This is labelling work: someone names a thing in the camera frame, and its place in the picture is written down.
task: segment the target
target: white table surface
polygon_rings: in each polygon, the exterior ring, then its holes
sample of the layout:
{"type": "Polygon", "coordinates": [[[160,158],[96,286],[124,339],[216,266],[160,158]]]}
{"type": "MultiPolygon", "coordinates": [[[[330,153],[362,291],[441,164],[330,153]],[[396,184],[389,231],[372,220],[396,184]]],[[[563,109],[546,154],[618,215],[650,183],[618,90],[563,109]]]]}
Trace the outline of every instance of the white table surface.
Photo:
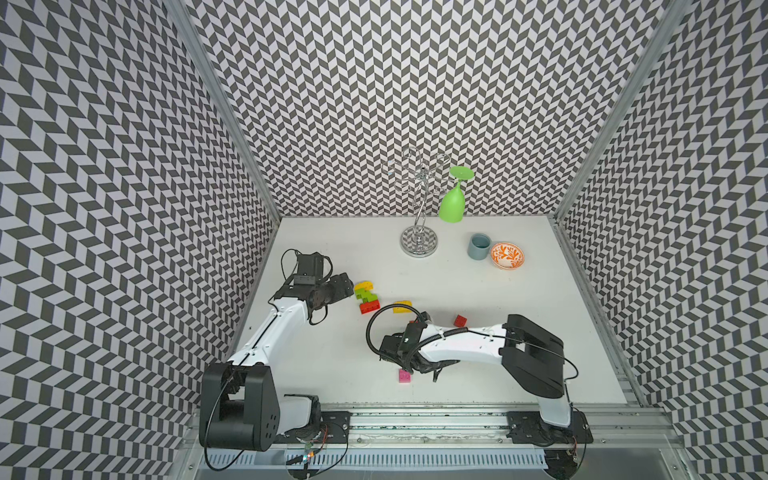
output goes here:
{"type": "MultiPolygon", "coordinates": [[[[283,283],[283,251],[319,251],[331,258],[334,273],[347,272],[354,283],[372,281],[382,305],[411,300],[438,325],[451,326],[459,313],[468,318],[468,326],[504,323],[510,313],[524,315],[559,336],[565,355],[580,369],[580,376],[568,383],[572,401],[626,403],[546,217],[466,217],[454,224],[428,218],[439,242],[437,251],[422,259],[400,249],[400,233],[412,222],[407,217],[283,219],[238,348],[267,317],[266,302],[283,283]],[[488,234],[493,243],[520,246],[525,264],[504,271],[493,266],[490,256],[470,259],[467,244],[477,232],[488,234]]],[[[294,261],[288,253],[286,272],[294,261]]],[[[437,383],[431,373],[417,372],[411,383],[398,383],[399,368],[379,361],[366,345],[372,313],[361,315],[358,305],[354,296],[334,303],[323,323],[296,332],[272,365],[279,393],[318,395],[326,403],[535,402],[504,367],[488,364],[446,367],[437,383]]],[[[412,318],[382,313],[372,328],[373,344],[378,347],[385,334],[402,332],[412,318]]],[[[572,368],[564,368],[565,375],[571,375],[572,368]]]]}

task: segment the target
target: ventilation grille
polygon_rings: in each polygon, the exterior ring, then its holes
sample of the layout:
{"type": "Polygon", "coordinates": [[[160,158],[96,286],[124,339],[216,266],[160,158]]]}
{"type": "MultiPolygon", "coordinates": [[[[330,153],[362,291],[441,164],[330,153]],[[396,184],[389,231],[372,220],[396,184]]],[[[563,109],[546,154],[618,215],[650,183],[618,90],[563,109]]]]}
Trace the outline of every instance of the ventilation grille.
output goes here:
{"type": "MultiPolygon", "coordinates": [[[[237,452],[208,450],[213,467],[231,462],[237,452]]],[[[328,468],[341,458],[343,450],[321,452],[310,461],[310,467],[328,468]]],[[[231,468],[286,468],[283,461],[302,455],[303,450],[288,450],[284,455],[270,452],[244,452],[231,468]]],[[[458,469],[543,469],[544,451],[540,449],[365,449],[349,451],[335,469],[348,470],[446,470],[458,469]]],[[[287,468],[303,468],[290,465],[287,468]]]]}

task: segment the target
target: chrome base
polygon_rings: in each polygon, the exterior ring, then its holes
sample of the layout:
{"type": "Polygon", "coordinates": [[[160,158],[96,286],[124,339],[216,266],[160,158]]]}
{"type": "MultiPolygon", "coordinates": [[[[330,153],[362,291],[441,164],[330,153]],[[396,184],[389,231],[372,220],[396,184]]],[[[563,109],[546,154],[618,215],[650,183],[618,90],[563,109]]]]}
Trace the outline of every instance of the chrome base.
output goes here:
{"type": "Polygon", "coordinates": [[[428,257],[437,249],[437,233],[429,227],[412,225],[402,231],[400,247],[411,257],[428,257]]]}

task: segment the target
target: yellow lego brick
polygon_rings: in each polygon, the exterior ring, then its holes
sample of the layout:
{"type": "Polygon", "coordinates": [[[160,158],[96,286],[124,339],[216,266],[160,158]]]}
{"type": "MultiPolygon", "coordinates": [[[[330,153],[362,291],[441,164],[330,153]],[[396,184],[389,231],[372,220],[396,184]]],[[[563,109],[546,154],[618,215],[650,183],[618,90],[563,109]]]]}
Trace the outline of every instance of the yellow lego brick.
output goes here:
{"type": "MultiPolygon", "coordinates": [[[[411,303],[411,300],[400,300],[399,302],[395,302],[395,303],[400,303],[402,305],[407,305],[407,306],[413,306],[413,304],[411,303]]],[[[396,306],[395,308],[392,309],[392,311],[394,313],[411,313],[411,310],[408,310],[407,308],[402,308],[400,306],[396,306]]]]}
{"type": "Polygon", "coordinates": [[[360,282],[357,285],[355,285],[354,290],[360,290],[363,289],[365,291],[371,291],[373,290],[373,283],[370,282],[360,282]]]}

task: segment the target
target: red lego brick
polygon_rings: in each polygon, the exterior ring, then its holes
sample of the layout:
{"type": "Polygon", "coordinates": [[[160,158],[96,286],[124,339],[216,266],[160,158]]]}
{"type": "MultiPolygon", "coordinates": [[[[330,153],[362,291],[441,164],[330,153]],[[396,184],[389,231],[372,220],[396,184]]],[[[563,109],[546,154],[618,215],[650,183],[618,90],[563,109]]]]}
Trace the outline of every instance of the red lego brick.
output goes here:
{"type": "Polygon", "coordinates": [[[373,300],[372,302],[364,303],[360,306],[360,313],[368,313],[372,312],[373,310],[378,310],[381,308],[381,305],[379,305],[378,300],[373,300]]]}

